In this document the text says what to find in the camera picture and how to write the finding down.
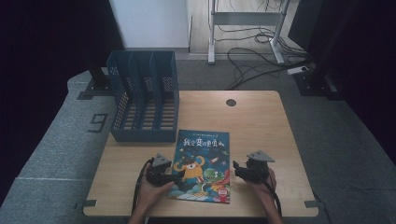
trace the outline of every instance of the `children's book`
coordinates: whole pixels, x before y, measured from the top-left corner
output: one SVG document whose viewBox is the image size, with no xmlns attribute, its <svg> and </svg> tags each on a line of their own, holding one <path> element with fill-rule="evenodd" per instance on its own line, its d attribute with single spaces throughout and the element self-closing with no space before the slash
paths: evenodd
<svg viewBox="0 0 396 224">
<path fill-rule="evenodd" d="M 230 202 L 230 135 L 180 130 L 172 174 L 185 171 L 168 198 L 210 203 Z"/>
</svg>

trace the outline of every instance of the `white power strip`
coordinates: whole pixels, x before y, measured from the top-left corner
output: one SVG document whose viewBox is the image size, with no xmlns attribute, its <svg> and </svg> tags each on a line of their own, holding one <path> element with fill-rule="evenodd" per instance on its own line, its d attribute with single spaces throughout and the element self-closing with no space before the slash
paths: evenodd
<svg viewBox="0 0 396 224">
<path fill-rule="evenodd" d="M 294 75 L 294 74 L 298 74 L 298 73 L 302 73 L 302 72 L 306 72 L 309 69 L 305 66 L 301 66 L 301 67 L 296 67 L 296 68 L 291 68 L 288 70 L 288 75 Z"/>
</svg>

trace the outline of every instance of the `electrical cable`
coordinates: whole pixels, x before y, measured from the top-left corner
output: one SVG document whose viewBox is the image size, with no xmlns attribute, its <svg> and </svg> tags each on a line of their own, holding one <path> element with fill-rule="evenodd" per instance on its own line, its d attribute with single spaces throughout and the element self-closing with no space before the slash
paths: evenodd
<svg viewBox="0 0 396 224">
<path fill-rule="evenodd" d="M 319 196 L 312 190 L 312 193 L 314 193 L 314 197 L 318 199 L 319 203 L 323 203 L 324 206 L 324 213 L 326 214 L 327 219 L 329 220 L 329 223 L 332 224 L 332 218 L 330 217 L 329 212 L 327 211 L 326 204 L 319 198 Z"/>
<path fill-rule="evenodd" d="M 268 5 L 270 4 L 270 1 L 269 0 L 267 0 L 267 3 L 266 3 L 266 6 L 265 6 L 265 11 L 267 11 L 268 10 Z"/>
<path fill-rule="evenodd" d="M 210 2 L 209 2 L 209 0 L 208 0 L 208 1 L 207 1 L 207 23 L 208 23 L 209 30 L 211 31 L 212 27 L 210 26 L 210 18 L 209 18 L 209 14 L 210 14 L 210 13 L 209 13 L 209 12 L 210 12 L 210 9 L 209 9 L 209 5 L 210 5 L 210 4 L 209 4 L 209 3 L 210 3 Z M 283 0 L 281 1 L 280 5 L 279 5 L 279 10 L 280 10 L 282 4 L 283 4 Z M 219 1 L 217 2 L 217 5 L 216 5 L 216 9 L 215 9 L 215 10 L 216 10 L 216 11 L 219 11 Z M 222 29 L 219 25 L 218 25 L 218 27 L 219 27 L 219 29 L 220 29 L 222 32 L 226 32 L 226 33 L 228 33 L 228 32 L 242 32 L 242 31 L 248 31 L 248 30 L 259 30 L 259 31 L 260 31 L 260 32 L 259 32 L 258 34 L 256 34 L 256 35 L 246 36 L 246 37 L 242 37 L 242 38 L 223 38 L 223 39 L 216 39 L 216 38 L 214 38 L 214 40 L 216 40 L 216 41 L 218 41 L 218 42 L 220 42 L 220 41 L 225 41 L 225 40 L 245 40 L 245 39 L 254 38 L 254 40 L 255 40 L 257 43 L 266 44 L 266 43 L 269 43 L 269 42 L 274 38 L 274 35 L 275 35 L 275 32 L 274 32 L 274 31 L 269 30 L 269 29 L 266 29 L 266 28 L 262 28 L 261 26 L 255 27 L 255 28 L 240 29 L 240 30 L 224 30 L 224 29 Z M 267 38 L 267 39 L 264 40 L 264 41 L 260 40 L 260 37 L 263 37 L 263 36 Z M 302 56 L 302 57 L 306 56 L 306 53 L 305 53 L 302 49 L 296 49 L 296 48 L 289 47 L 289 46 L 286 44 L 286 41 L 285 41 L 281 36 L 280 36 L 279 39 L 278 39 L 278 43 L 279 43 L 279 45 L 281 46 L 281 48 L 282 48 L 285 52 L 287 52 L 287 53 L 296 54 L 296 55 L 299 55 L 299 56 Z"/>
<path fill-rule="evenodd" d="M 233 3 L 231 2 L 231 0 L 230 0 L 230 6 L 233 9 L 233 11 L 235 11 L 235 8 L 233 7 Z"/>
<path fill-rule="evenodd" d="M 231 83 L 231 84 L 227 87 L 226 91 L 233 91 L 233 90 L 235 90 L 236 88 L 238 88 L 240 85 L 242 85 L 242 84 L 244 84 L 244 83 L 250 81 L 250 80 L 253 79 L 253 78 L 261 77 L 261 76 L 264 76 L 264 75 L 269 75 L 269 74 L 272 74 L 272 73 L 275 73 L 275 72 L 284 71 L 284 70 L 290 69 L 290 68 L 295 67 L 295 66 L 298 66 L 298 65 L 302 65 L 302 64 L 305 64 L 305 63 L 309 63 L 309 60 L 307 60 L 307 59 L 305 58 L 305 60 L 303 60 L 303 61 L 301 61 L 301 62 L 298 62 L 298 63 L 295 63 L 295 64 L 291 64 L 291 65 L 281 65 L 281 64 L 277 64 L 277 63 L 272 63 L 271 61 L 267 60 L 265 57 L 263 57 L 262 55 L 260 55 L 260 53 L 254 51 L 254 50 L 251 50 L 251 49 L 244 49 L 244 50 L 248 50 L 248 51 L 253 52 L 254 54 L 260 56 L 261 58 L 263 58 L 265 61 L 271 63 L 272 65 L 275 65 L 275 66 L 277 66 L 277 67 L 281 67 L 280 69 L 276 69 L 276 70 L 272 70 L 272 71 L 267 71 L 267 72 L 260 71 L 261 73 L 259 73 L 258 75 L 254 76 L 254 77 L 250 77 L 250 78 L 244 80 L 245 74 L 246 74 L 248 71 L 252 70 L 253 68 L 258 67 L 258 65 L 254 66 L 254 67 L 248 66 L 248 67 L 250 67 L 250 68 L 249 68 L 247 71 L 243 72 L 243 71 L 241 70 L 241 68 L 240 68 L 241 65 L 238 66 L 238 65 L 231 59 L 231 57 L 230 57 L 230 52 L 231 52 L 232 50 L 234 50 L 234 49 L 230 49 L 230 50 L 227 52 L 227 58 L 228 58 L 228 60 L 233 64 L 233 66 L 235 67 L 235 69 L 238 70 L 238 72 L 239 72 L 239 74 L 240 74 L 240 77 L 236 78 L 235 81 L 234 81 L 233 83 Z"/>
<path fill-rule="evenodd" d="M 259 8 L 264 4 L 264 0 L 262 0 L 262 3 L 257 7 L 256 11 L 259 11 Z"/>
<path fill-rule="evenodd" d="M 151 161 L 153 161 L 153 159 L 150 159 L 150 160 L 146 161 L 145 165 L 143 166 L 142 170 L 140 171 L 139 177 L 136 180 L 136 186 L 134 187 L 134 202 L 132 203 L 132 213 L 134 212 L 134 209 L 136 208 L 137 197 L 138 197 L 138 193 L 139 193 L 139 190 L 140 190 L 140 185 L 142 184 L 143 174 L 145 173 L 146 166 Z"/>
<path fill-rule="evenodd" d="M 268 190 L 270 191 L 271 195 L 274 197 L 275 202 L 276 202 L 277 212 L 279 213 L 280 217 L 282 217 L 282 207 L 281 207 L 281 205 L 280 205 L 279 197 L 277 197 L 277 194 L 275 193 L 274 185 L 272 184 L 272 177 L 271 177 L 271 175 L 269 175 L 269 176 L 270 176 L 270 178 L 271 178 L 271 184 L 272 184 L 273 186 L 270 186 L 270 185 L 268 184 L 268 182 L 262 178 L 262 176 L 260 175 L 260 173 L 259 173 L 256 169 L 253 169 L 253 170 L 254 170 L 254 172 L 256 172 L 256 175 L 260 178 L 260 180 L 262 181 L 262 183 L 265 185 L 265 187 L 268 188 Z"/>
</svg>

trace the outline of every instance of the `human arm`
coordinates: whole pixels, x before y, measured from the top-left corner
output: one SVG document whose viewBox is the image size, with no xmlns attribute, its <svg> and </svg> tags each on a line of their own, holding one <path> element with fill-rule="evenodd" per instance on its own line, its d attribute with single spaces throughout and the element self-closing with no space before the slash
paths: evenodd
<svg viewBox="0 0 396 224">
<path fill-rule="evenodd" d="M 174 185 L 174 182 L 169 182 L 161 187 L 151 185 L 146 179 L 146 173 L 149 167 L 150 164 L 145 167 L 138 193 L 136 209 L 133 211 L 128 224 L 142 224 L 149 209 L 158 201 L 161 195 Z"/>
<path fill-rule="evenodd" d="M 275 172 L 272 169 L 268 169 L 270 175 L 266 179 L 267 183 L 272 186 L 273 189 L 276 188 L 276 178 Z M 264 209 L 265 215 L 267 215 L 267 220 L 269 224 L 279 224 L 282 223 L 282 218 L 280 214 L 277 212 L 276 204 L 274 202 L 274 198 L 271 195 L 270 190 L 265 187 L 263 183 L 252 183 L 246 181 L 253 189 L 254 194 L 259 200 L 262 208 Z"/>
</svg>

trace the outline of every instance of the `book title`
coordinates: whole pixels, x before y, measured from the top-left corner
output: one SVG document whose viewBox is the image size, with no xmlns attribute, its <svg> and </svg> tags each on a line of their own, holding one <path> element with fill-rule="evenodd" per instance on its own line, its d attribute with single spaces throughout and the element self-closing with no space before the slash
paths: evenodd
<svg viewBox="0 0 396 224">
<path fill-rule="evenodd" d="M 185 138 L 183 141 L 183 146 L 192 146 L 192 147 L 224 147 L 224 143 L 218 141 L 216 139 L 206 140 L 198 137 L 195 139 Z"/>
</svg>

